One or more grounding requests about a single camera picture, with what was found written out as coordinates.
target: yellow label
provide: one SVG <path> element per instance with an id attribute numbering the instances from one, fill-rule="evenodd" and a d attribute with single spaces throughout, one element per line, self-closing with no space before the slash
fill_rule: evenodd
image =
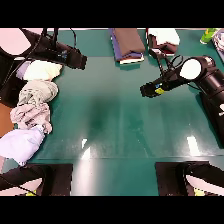
<path id="1" fill-rule="evenodd" d="M 32 194 L 32 193 L 28 192 L 28 193 L 26 194 L 26 196 L 36 196 L 35 194 Z"/>
<path id="2" fill-rule="evenodd" d="M 165 91 L 161 88 L 158 88 L 158 89 L 155 90 L 155 92 L 158 93 L 158 94 L 163 94 Z"/>
<path id="3" fill-rule="evenodd" d="M 195 196 L 205 196 L 205 192 L 202 190 L 199 190 L 197 188 L 194 188 L 194 195 Z"/>

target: green tabletop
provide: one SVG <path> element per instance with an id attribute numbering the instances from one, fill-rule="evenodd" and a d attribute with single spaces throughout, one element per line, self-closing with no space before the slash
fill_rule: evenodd
<path id="1" fill-rule="evenodd" d="M 204 31 L 177 32 L 177 54 L 209 55 L 224 71 L 213 44 L 200 44 Z M 146 45 L 145 31 L 139 34 Z M 86 69 L 66 67 L 54 80 L 59 94 L 49 104 L 53 132 L 30 162 L 72 162 L 72 195 L 157 195 L 156 161 L 198 156 L 214 163 L 217 158 L 222 165 L 224 150 L 197 90 L 185 85 L 157 98 L 143 98 L 140 86 L 160 74 L 147 52 L 144 62 L 120 66 L 107 30 L 76 35 L 77 47 L 88 56 Z M 59 41 L 73 45 L 72 32 L 60 31 Z"/>

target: pink cloth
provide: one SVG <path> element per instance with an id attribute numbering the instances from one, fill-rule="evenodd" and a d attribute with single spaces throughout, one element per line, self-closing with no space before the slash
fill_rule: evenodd
<path id="1" fill-rule="evenodd" d="M 44 133 L 50 133 L 52 126 L 50 124 L 50 110 L 47 103 L 39 106 L 33 104 L 24 104 L 15 107 L 10 113 L 12 123 L 17 123 L 19 129 L 30 129 L 36 125 L 42 125 Z"/>

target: table surface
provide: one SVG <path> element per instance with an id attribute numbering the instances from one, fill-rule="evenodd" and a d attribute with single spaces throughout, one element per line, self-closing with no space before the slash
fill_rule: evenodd
<path id="1" fill-rule="evenodd" d="M 145 31 L 138 30 L 145 46 Z M 204 31 L 177 30 L 184 58 L 209 55 L 224 71 Z M 71 195 L 158 195 L 154 163 L 209 160 L 224 169 L 223 147 L 208 121 L 198 91 L 181 86 L 157 98 L 143 98 L 140 86 L 159 76 L 156 61 L 120 66 L 107 30 L 76 31 L 86 69 L 65 68 L 49 103 L 53 132 L 31 163 L 74 164 Z M 71 31 L 59 41 L 73 46 Z M 15 166 L 5 162 L 3 171 Z"/>

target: green bottle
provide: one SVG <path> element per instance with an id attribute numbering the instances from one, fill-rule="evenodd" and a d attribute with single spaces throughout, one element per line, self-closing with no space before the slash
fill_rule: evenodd
<path id="1" fill-rule="evenodd" d="M 200 42 L 202 44 L 207 44 L 219 29 L 220 28 L 207 28 L 203 36 L 201 37 Z"/>

